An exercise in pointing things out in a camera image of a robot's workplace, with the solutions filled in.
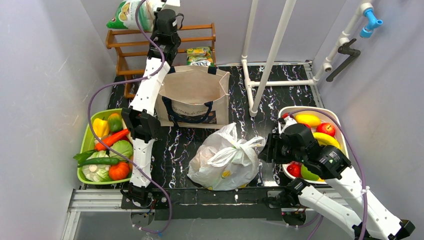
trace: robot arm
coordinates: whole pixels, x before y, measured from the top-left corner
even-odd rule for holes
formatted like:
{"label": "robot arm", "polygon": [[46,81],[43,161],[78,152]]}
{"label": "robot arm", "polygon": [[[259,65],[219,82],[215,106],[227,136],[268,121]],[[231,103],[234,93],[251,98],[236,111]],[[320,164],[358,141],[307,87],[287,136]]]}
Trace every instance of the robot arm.
{"label": "robot arm", "polygon": [[367,240],[399,240],[411,235],[415,226],[409,220],[401,220],[390,213],[370,191],[363,192],[361,179],[350,160],[334,146],[320,146],[312,132],[303,124],[292,124],[284,133],[271,133],[259,158],[267,162],[288,164],[303,163],[309,171],[333,187],[352,210],[324,196],[301,178],[293,180],[280,194],[281,199],[291,200],[316,210],[357,238],[361,232],[364,212],[363,194],[367,196]]}
{"label": "robot arm", "polygon": [[[131,133],[134,147],[133,161],[149,178],[151,177],[152,147],[161,127],[159,120],[154,117],[155,102],[181,44],[177,34],[176,20],[176,11],[179,6],[180,0],[168,0],[162,7],[154,6],[156,18],[150,39],[163,52],[164,62],[159,50],[150,44],[143,75],[148,79],[140,83],[134,100],[128,108],[123,108],[121,113]],[[158,69],[157,74],[150,76]],[[122,190],[121,193],[127,199],[144,205],[148,201],[146,187],[150,181],[139,171],[133,171],[129,182],[128,192]]]}

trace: green plastic basket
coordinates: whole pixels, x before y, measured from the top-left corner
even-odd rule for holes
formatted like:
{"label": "green plastic basket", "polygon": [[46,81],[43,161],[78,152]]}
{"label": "green plastic basket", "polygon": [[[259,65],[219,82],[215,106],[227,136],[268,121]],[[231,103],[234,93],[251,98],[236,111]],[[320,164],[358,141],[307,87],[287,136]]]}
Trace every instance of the green plastic basket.
{"label": "green plastic basket", "polygon": [[[94,114],[91,117],[91,123],[93,123],[94,119],[108,119],[108,117],[111,114],[117,113],[117,114],[121,114],[121,110],[122,108],[117,108],[117,109],[109,109],[109,110],[104,110],[104,111],[100,111],[96,114]],[[85,130],[85,134],[84,134],[84,139],[82,140],[82,145],[81,145],[81,151],[80,153],[83,153],[85,151],[94,149],[94,136],[92,131],[90,130],[90,126],[87,124],[87,129]],[[90,181],[86,178],[86,176],[83,173],[83,169],[81,167],[78,167],[78,169],[76,170],[76,175],[78,176],[78,179],[85,183],[85,184],[92,184],[92,185],[110,185],[110,184],[118,184],[118,183],[124,183],[124,182],[128,182],[130,180],[130,177],[122,179],[122,180],[118,180],[118,181]]]}

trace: snack bag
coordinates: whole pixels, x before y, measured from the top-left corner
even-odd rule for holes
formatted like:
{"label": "snack bag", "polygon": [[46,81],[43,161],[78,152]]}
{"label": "snack bag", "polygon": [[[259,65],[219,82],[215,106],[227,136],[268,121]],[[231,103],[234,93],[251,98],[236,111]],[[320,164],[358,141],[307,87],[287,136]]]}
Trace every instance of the snack bag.
{"label": "snack bag", "polygon": [[[115,16],[106,24],[110,29],[131,29],[138,30],[136,23],[136,9],[140,0],[126,0],[120,3]],[[161,0],[146,0],[138,12],[138,22],[146,32],[153,31],[153,21],[155,20],[154,10],[162,8]]]}
{"label": "snack bag", "polygon": [[211,49],[208,46],[188,48],[187,65],[215,67]]}

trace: banana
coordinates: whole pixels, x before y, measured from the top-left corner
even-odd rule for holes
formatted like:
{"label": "banana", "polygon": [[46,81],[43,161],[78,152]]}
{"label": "banana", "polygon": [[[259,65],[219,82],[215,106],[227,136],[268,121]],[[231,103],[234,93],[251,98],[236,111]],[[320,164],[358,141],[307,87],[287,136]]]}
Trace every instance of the banana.
{"label": "banana", "polygon": [[330,135],[321,132],[314,132],[313,137],[318,140],[319,145],[331,145],[341,150],[340,143]]}

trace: white pvc pipe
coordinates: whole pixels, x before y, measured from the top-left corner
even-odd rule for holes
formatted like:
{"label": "white pvc pipe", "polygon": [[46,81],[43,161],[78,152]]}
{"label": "white pvc pipe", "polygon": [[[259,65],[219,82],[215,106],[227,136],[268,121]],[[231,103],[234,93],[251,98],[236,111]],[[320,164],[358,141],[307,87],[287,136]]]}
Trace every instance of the white pvc pipe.
{"label": "white pvc pipe", "polygon": [[251,42],[253,23],[255,22],[257,7],[258,7],[258,0],[252,0],[252,5],[250,7],[249,22],[247,24],[246,38],[244,39],[244,47],[243,47],[243,53],[241,54],[241,59],[246,59],[248,57],[249,44]]}
{"label": "white pvc pipe", "polygon": [[253,106],[253,94],[252,94],[252,82],[249,77],[249,71],[248,71],[248,61],[246,59],[241,60],[241,65],[243,66],[243,72],[244,72],[244,87],[246,88],[247,93],[247,100],[249,102],[249,108]]}
{"label": "white pvc pipe", "polygon": [[266,59],[265,68],[260,79],[260,85],[257,89],[256,96],[253,101],[253,106],[250,108],[250,116],[255,117],[258,113],[258,107],[261,103],[262,95],[264,94],[265,86],[267,85],[268,78],[270,77],[271,68],[277,57],[277,52],[280,48],[281,41],[283,40],[284,33],[286,32],[287,25],[289,24],[290,16],[295,8],[296,0],[286,0],[284,9],[282,10],[281,18],[278,22],[278,27],[275,32],[274,40],[272,41],[271,50],[269,51],[268,58]]}
{"label": "white pvc pipe", "polygon": [[[252,88],[258,87],[261,84],[260,81],[251,81],[250,85]],[[296,81],[267,81],[267,87],[275,87],[275,86],[299,86],[299,85],[313,85],[314,81],[312,79],[309,80],[296,80]]]}
{"label": "white pvc pipe", "polygon": [[320,78],[324,74],[324,71],[326,70],[325,65],[331,64],[331,62],[334,60],[338,53],[337,50],[339,49],[339,47],[342,46],[344,43],[349,42],[348,37],[351,35],[357,23],[361,20],[364,11],[373,7],[373,5],[371,5],[371,2],[372,0],[362,0],[359,6],[356,8],[355,14],[347,24],[346,28],[341,32],[340,36],[337,38],[337,41],[335,42],[330,54],[325,58],[322,65],[319,66],[318,72],[316,72],[316,74],[313,76],[314,82],[318,82],[320,80]]}

